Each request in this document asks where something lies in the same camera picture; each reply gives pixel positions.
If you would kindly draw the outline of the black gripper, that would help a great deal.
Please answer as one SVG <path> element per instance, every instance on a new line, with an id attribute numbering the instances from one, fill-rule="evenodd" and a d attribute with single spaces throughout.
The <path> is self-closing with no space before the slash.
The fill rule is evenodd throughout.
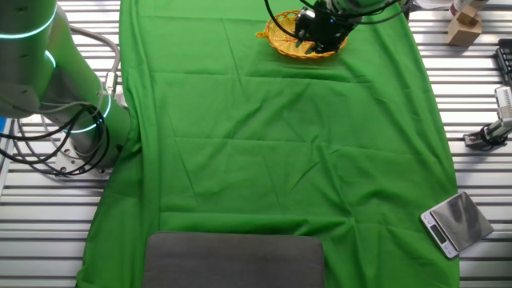
<path id="1" fill-rule="evenodd" d="M 302 49 L 309 42 L 307 53 L 337 53 L 354 28 L 353 23 L 335 20 L 325 10 L 304 7 L 295 19 L 295 47 Z"/>

